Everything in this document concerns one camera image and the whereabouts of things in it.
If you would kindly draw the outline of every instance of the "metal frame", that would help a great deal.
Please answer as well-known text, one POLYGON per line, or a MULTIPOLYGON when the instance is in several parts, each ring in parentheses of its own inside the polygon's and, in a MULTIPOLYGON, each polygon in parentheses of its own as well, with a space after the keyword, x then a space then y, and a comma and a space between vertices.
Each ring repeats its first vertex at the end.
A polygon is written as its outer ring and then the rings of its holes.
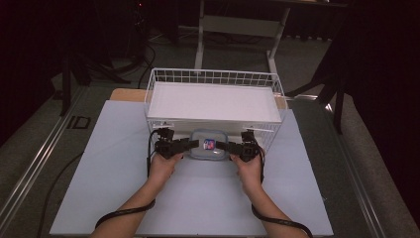
POLYGON ((275 53, 277 52, 281 36, 287 21, 290 8, 283 10, 280 22, 263 21, 255 19, 240 19, 230 17, 209 16, 204 14, 204 2, 200 1, 200 18, 198 21, 198 47, 195 57, 195 69, 201 69, 203 66, 204 55, 204 31, 206 32, 220 32, 231 34, 243 34, 259 37, 273 37, 274 46, 270 51, 266 52, 266 59, 271 73, 277 73, 277 68, 274 61, 275 53))

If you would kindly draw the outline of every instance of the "white table surface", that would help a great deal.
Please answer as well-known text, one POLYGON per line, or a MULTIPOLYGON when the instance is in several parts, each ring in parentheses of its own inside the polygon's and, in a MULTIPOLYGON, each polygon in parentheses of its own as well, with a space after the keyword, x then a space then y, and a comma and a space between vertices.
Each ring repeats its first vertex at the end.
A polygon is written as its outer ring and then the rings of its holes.
MULTIPOLYGON (((52 225, 53 235, 88 235, 147 178, 149 130, 144 103, 106 101, 52 225)), ((262 236, 261 222, 232 162, 184 158, 176 165, 138 235, 262 236)), ((266 155, 263 187, 289 217, 316 236, 332 235, 294 114, 287 114, 266 155)))
POLYGON ((152 119, 281 123, 270 87, 157 81, 150 104, 152 119))

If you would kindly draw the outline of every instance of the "person's left hand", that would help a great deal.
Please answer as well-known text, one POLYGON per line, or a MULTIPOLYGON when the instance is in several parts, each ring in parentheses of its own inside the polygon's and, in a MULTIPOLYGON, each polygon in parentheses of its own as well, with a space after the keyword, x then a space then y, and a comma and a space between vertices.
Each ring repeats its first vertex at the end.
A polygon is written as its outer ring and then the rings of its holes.
POLYGON ((171 157, 169 160, 165 159, 160 154, 155 154, 152 159, 151 173, 148 178, 148 182, 157 189, 161 191, 164 187, 164 184, 169 180, 170 176, 175 171, 175 165, 183 157, 183 154, 176 154, 171 157))

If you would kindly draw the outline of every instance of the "hand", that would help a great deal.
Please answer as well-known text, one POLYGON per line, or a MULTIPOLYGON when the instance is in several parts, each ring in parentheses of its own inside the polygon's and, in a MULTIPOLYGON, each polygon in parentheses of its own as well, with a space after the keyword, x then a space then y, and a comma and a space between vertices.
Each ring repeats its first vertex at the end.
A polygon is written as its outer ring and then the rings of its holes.
POLYGON ((237 155, 231 155, 231 159, 238 166, 238 175, 247 196, 255 193, 257 189, 263 188, 261 180, 262 159, 260 156, 256 156, 248 162, 243 162, 237 155))
POLYGON ((160 154, 155 154, 152 159, 151 173, 149 175, 147 183, 157 189, 157 192, 161 191, 164 184, 169 180, 170 176, 175 171, 175 165, 183 157, 183 154, 176 154, 169 160, 165 159, 160 154))

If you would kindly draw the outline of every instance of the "sticker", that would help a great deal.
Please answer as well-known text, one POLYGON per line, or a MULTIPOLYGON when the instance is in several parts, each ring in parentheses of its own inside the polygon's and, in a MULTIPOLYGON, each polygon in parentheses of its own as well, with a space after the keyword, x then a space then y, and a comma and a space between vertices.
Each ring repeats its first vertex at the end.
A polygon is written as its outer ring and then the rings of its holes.
POLYGON ((204 150, 211 150, 212 151, 212 150, 214 150, 215 146, 216 146, 215 140, 212 140, 212 139, 205 139, 204 140, 204 144, 203 144, 204 150))

